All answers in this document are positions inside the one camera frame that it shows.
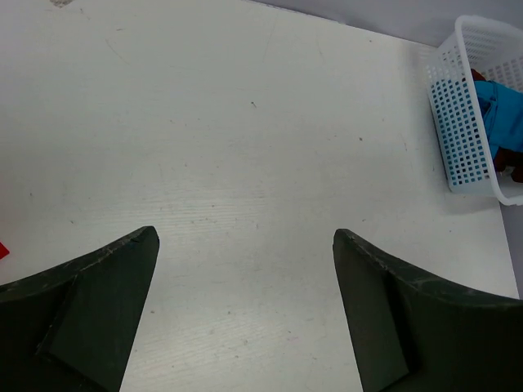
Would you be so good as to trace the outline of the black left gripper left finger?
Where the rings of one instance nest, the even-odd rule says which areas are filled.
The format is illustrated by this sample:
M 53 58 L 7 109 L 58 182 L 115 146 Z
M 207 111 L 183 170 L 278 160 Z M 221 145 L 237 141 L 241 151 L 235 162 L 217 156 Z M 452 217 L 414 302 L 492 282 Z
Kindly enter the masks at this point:
M 159 254 L 155 227 L 1 286 L 3 391 L 118 391 Z

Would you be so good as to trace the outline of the blue t shirt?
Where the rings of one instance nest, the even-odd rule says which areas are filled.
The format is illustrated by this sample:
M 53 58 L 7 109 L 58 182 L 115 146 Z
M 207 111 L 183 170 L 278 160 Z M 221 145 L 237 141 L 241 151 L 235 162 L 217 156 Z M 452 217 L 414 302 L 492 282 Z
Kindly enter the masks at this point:
M 522 94 L 495 81 L 474 84 L 492 158 L 500 149 L 521 153 Z

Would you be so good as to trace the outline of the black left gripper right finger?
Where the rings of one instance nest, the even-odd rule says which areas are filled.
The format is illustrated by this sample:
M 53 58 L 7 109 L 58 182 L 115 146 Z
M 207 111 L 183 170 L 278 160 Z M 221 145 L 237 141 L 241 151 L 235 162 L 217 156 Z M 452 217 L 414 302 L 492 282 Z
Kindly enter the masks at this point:
M 449 281 L 347 229 L 333 258 L 363 390 L 521 390 L 521 300 Z

